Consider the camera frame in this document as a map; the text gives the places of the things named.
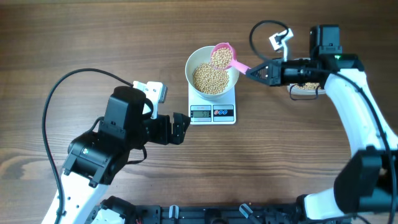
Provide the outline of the pink plastic measuring scoop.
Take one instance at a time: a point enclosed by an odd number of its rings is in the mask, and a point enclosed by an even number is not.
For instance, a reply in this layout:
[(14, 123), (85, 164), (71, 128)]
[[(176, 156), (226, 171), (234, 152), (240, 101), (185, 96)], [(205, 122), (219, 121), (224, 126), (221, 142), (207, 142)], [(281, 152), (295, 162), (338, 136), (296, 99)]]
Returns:
[(239, 72), (241, 72), (242, 74), (245, 75), (246, 71), (248, 69), (250, 69), (250, 67), (248, 67), (247, 65), (237, 61), (237, 59), (236, 59), (236, 51), (229, 43), (223, 42), (223, 43), (219, 43), (219, 44), (215, 45), (214, 49), (211, 51), (211, 55), (212, 55), (212, 53), (214, 51), (216, 51), (216, 50), (218, 50), (220, 48), (223, 48), (223, 47), (229, 48), (233, 52), (233, 59), (231, 60), (230, 65), (228, 67), (226, 67), (225, 69), (223, 69), (223, 70), (227, 70), (227, 69), (233, 67), (233, 68), (237, 69)]

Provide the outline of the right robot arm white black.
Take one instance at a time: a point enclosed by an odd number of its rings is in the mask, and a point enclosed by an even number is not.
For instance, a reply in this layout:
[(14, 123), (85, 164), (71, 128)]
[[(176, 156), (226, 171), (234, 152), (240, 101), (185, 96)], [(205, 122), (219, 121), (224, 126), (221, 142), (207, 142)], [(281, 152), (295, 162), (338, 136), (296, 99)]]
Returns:
[(332, 188), (298, 198), (301, 221), (321, 223), (386, 212), (392, 223), (397, 211), (397, 135), (370, 92), (363, 64), (357, 55), (343, 52), (337, 25), (311, 28), (308, 58), (288, 58), (292, 36), (288, 27), (272, 35), (272, 47), (284, 56), (265, 58), (246, 76), (267, 86), (319, 84), (340, 116), (351, 149), (351, 159)]

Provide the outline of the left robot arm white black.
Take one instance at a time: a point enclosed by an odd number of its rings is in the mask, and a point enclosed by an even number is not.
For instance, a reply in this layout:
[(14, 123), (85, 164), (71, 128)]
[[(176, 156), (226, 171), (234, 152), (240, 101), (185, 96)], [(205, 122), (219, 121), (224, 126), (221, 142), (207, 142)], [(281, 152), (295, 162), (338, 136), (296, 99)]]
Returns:
[(83, 223), (106, 193), (115, 175), (127, 164), (133, 149), (145, 152), (145, 144), (181, 144), (190, 117), (174, 113), (152, 119), (144, 107), (153, 108), (143, 91), (119, 86), (109, 97), (105, 115), (75, 138), (61, 175), (62, 193), (56, 193), (44, 223)]

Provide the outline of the white digital kitchen scale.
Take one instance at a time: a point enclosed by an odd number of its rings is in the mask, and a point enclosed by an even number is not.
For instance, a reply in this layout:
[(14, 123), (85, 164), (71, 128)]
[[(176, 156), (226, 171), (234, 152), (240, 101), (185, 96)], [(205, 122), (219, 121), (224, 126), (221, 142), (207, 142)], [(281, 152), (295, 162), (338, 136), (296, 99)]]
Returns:
[(202, 98), (195, 89), (188, 88), (188, 112), (192, 125), (224, 125), (236, 122), (235, 89), (215, 100)]

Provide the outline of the soybeans in pink scoop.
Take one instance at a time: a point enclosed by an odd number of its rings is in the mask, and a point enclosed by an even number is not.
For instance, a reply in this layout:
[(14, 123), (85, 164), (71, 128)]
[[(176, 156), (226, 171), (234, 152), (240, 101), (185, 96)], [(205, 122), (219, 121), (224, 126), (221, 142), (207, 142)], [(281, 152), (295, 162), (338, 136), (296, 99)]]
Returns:
[(211, 55), (211, 64), (217, 69), (225, 69), (233, 59), (233, 52), (226, 47), (214, 51)]

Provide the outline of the soybeans in white bowl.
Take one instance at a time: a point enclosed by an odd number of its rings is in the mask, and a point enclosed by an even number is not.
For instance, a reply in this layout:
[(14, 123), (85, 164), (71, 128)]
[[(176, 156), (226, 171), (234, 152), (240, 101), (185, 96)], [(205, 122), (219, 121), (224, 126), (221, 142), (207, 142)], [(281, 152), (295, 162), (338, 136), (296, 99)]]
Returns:
[(222, 93), (228, 86), (229, 75), (225, 70), (215, 70), (209, 63), (200, 64), (193, 73), (195, 88), (209, 95)]

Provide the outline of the white bowl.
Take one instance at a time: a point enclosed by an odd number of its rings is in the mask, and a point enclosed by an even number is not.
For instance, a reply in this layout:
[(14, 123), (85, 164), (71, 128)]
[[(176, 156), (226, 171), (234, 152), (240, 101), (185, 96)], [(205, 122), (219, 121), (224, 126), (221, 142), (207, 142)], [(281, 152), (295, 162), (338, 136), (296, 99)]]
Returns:
[(239, 72), (235, 68), (229, 68), (229, 69), (225, 70), (225, 71), (227, 71), (227, 73), (229, 75), (228, 86), (222, 93), (219, 93), (216, 95), (209, 95), (206, 93), (202, 93), (195, 88), (194, 83), (193, 83), (193, 73), (194, 73), (195, 69), (200, 64), (202, 64), (202, 63), (210, 64), (210, 55), (211, 55), (211, 51), (213, 49), (214, 49), (214, 46), (206, 46), (206, 47), (202, 47), (202, 48), (194, 51), (194, 53), (192, 53), (191, 56), (189, 56), (189, 58), (185, 64), (185, 76), (186, 76), (189, 86), (194, 88), (195, 92), (198, 93), (202, 98), (208, 99), (208, 100), (215, 100), (215, 99), (219, 98), (220, 96), (224, 95), (226, 92), (230, 91), (232, 88), (234, 88), (234, 86), (237, 83), (238, 78), (239, 78)]

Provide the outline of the clear plastic container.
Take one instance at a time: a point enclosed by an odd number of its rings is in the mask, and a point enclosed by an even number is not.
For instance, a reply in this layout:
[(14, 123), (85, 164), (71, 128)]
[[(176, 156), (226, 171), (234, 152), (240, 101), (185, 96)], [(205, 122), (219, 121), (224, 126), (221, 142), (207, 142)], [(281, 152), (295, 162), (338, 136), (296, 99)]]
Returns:
[(319, 86), (316, 90), (301, 90), (301, 89), (295, 88), (295, 85), (297, 85), (297, 84), (290, 84), (287, 86), (287, 91), (289, 93), (291, 93), (292, 95), (316, 96), (316, 95), (324, 95), (326, 93), (326, 91)]

